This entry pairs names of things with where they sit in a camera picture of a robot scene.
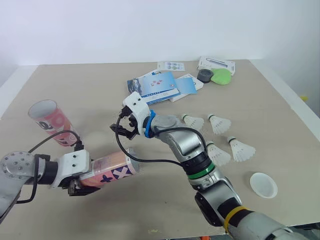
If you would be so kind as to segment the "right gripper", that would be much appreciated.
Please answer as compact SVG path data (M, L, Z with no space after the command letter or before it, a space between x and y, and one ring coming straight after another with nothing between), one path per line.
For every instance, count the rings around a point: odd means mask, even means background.
M114 133L118 133L118 135L120 136L124 136L129 140L132 140L136 135L139 135L139 130L138 130L138 122L136 120L136 118L133 116L132 114L132 110L128 107L125 106L122 108L121 113L120 113L120 118L127 118L128 117L128 121L129 121L129 126L132 128L132 130L127 130L126 128L122 127L121 125L117 125L115 123L113 123L112 125L110 125L110 129L114 132Z

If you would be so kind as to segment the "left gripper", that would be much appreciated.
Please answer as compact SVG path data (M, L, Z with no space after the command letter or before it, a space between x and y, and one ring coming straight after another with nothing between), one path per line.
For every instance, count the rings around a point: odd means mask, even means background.
M68 195L71 197L86 196L96 191L99 191L99 187L84 186L80 182L79 176L69 176L65 179Z

